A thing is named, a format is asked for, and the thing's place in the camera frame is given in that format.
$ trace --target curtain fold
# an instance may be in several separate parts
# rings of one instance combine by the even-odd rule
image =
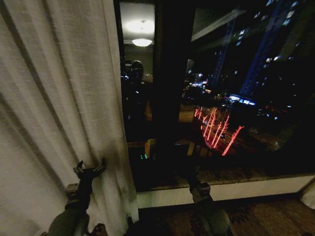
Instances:
[[[0,11],[0,235],[48,230],[78,182],[72,168],[103,157],[90,227],[124,234],[138,212],[113,2],[0,0]]]

